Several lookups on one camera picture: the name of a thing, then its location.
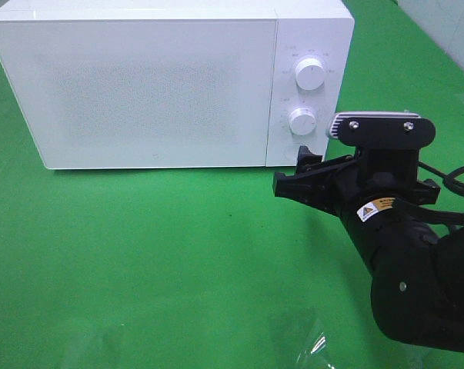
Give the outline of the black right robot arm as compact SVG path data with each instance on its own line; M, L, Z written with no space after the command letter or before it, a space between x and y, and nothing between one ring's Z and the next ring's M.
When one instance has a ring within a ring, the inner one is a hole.
M405 344L464 353L464 214L432 211L439 186L417 178L416 150L357 148L323 161L299 148L273 192L336 216L372 279L380 331Z

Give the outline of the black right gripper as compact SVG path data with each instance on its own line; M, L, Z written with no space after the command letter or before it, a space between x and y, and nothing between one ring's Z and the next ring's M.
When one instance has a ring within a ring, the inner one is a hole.
M418 179L419 151L357 148L353 155L322 161L301 145L295 173L275 172L273 194L332 215L365 200L395 197L410 203L434 204L440 187Z

